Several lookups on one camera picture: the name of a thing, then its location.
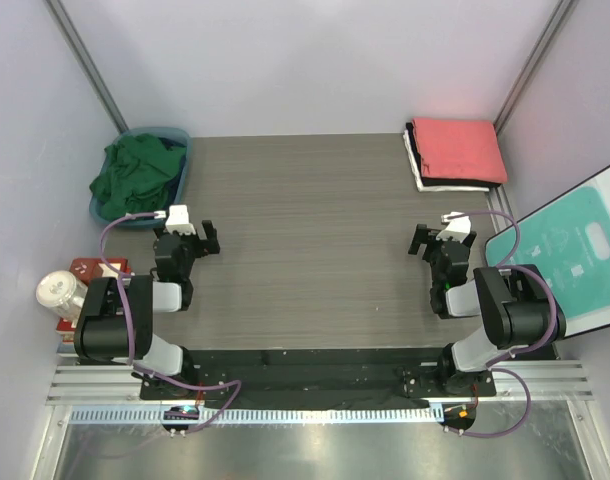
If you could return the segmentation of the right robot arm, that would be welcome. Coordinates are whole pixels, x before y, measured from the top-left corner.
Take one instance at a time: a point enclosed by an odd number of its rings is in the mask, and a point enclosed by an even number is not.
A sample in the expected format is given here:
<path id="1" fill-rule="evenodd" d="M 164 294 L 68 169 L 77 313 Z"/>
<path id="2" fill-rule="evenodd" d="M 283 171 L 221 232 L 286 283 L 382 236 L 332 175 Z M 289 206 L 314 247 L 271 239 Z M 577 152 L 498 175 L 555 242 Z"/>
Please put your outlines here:
<path id="1" fill-rule="evenodd" d="M 478 316 L 481 325 L 446 345 L 434 368 L 406 370 L 409 395 L 493 396 L 493 365 L 565 334 L 565 316 L 536 266 L 479 267 L 467 277 L 475 239 L 470 228 L 415 228 L 408 253 L 429 264 L 432 311 L 443 319 Z"/>

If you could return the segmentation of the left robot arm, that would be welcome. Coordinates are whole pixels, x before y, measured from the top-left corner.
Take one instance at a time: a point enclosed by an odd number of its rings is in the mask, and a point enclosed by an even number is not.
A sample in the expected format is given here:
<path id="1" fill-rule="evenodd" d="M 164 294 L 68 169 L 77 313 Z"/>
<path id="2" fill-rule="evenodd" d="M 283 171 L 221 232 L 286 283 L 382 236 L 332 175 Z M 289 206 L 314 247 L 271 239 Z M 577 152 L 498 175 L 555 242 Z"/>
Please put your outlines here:
<path id="1" fill-rule="evenodd" d="M 204 220 L 202 228 L 204 237 L 189 222 L 157 228 L 150 273 L 118 272 L 90 282 L 74 334 L 80 359 L 130 366 L 145 382 L 163 381 L 178 399 L 196 391 L 198 374 L 189 351 L 154 333 L 154 315 L 188 310 L 195 261 L 220 253 L 213 223 Z"/>

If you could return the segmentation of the stack of red books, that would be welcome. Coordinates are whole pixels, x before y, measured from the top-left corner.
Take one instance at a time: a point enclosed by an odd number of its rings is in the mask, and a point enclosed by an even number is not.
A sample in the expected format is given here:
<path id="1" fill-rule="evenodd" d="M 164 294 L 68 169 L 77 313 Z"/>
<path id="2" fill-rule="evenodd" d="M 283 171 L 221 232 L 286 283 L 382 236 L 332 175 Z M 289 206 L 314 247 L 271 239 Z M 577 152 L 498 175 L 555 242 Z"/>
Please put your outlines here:
<path id="1" fill-rule="evenodd" d="M 123 273 L 130 274 L 131 269 L 125 258 L 110 258 L 111 266 Z M 93 279 L 99 277 L 115 277 L 116 273 L 105 265 L 99 258 L 75 258 L 69 271 L 83 284 L 88 285 Z M 57 348 L 57 355 L 63 358 L 74 358 L 75 325 L 72 321 L 60 318 L 56 326 L 56 333 L 61 337 Z"/>

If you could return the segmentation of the folded red t shirt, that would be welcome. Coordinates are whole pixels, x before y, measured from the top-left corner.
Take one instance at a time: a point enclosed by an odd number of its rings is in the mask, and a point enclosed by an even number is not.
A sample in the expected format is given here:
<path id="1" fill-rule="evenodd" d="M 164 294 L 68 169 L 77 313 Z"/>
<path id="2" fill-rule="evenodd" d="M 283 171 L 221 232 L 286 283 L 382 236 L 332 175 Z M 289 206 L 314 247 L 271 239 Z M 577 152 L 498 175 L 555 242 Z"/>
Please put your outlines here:
<path id="1" fill-rule="evenodd" d="M 415 117 L 421 175 L 504 184 L 508 180 L 494 125 L 486 120 Z"/>

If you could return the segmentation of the clear plastic jar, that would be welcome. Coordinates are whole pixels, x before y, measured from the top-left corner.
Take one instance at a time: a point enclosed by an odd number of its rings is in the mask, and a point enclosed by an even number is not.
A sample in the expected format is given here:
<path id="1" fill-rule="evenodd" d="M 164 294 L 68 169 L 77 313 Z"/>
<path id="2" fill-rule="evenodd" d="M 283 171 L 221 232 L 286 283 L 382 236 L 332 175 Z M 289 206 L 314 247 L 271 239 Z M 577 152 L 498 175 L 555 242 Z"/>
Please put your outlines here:
<path id="1" fill-rule="evenodd" d="M 88 287 L 73 273 L 59 270 L 49 273 L 38 283 L 36 299 L 58 317 L 75 324 L 87 291 Z"/>

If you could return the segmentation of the teal folding board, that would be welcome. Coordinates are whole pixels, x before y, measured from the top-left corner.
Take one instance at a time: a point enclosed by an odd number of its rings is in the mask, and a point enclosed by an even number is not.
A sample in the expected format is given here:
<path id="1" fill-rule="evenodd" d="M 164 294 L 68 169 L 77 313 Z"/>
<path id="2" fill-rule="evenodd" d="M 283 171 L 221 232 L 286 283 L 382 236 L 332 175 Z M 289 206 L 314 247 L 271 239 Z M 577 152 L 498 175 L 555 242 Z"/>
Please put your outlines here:
<path id="1" fill-rule="evenodd" d="M 533 264 L 566 317 L 566 335 L 610 327 L 610 166 L 518 221 L 512 264 Z"/>

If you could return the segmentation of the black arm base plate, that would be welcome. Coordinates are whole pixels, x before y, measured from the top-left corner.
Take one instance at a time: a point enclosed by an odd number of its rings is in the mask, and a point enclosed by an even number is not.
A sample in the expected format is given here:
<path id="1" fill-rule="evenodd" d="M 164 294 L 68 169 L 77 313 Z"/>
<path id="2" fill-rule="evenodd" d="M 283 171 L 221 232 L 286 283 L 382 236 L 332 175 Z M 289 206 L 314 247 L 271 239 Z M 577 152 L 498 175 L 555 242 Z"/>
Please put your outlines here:
<path id="1" fill-rule="evenodd" d="M 240 399 L 288 401 L 299 393 L 329 393 L 341 402 L 369 398 L 493 397 L 492 374 L 456 371 L 446 348 L 185 350 L 173 379 L 189 385 L 242 383 Z"/>

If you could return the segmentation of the aluminium rail frame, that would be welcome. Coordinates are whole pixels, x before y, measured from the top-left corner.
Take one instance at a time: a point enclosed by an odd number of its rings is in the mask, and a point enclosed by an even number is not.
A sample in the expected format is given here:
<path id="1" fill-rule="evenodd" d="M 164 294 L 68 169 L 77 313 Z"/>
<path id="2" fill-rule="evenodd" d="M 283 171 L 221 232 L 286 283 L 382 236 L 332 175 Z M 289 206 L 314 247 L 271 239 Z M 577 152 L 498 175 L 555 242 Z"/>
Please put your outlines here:
<path id="1" fill-rule="evenodd" d="M 496 368 L 519 375 L 535 401 L 594 398 L 585 369 L 578 361 L 501 362 Z M 46 403 L 51 406 L 140 403 L 140 385 L 124 365 L 63 365 L 56 368 Z"/>

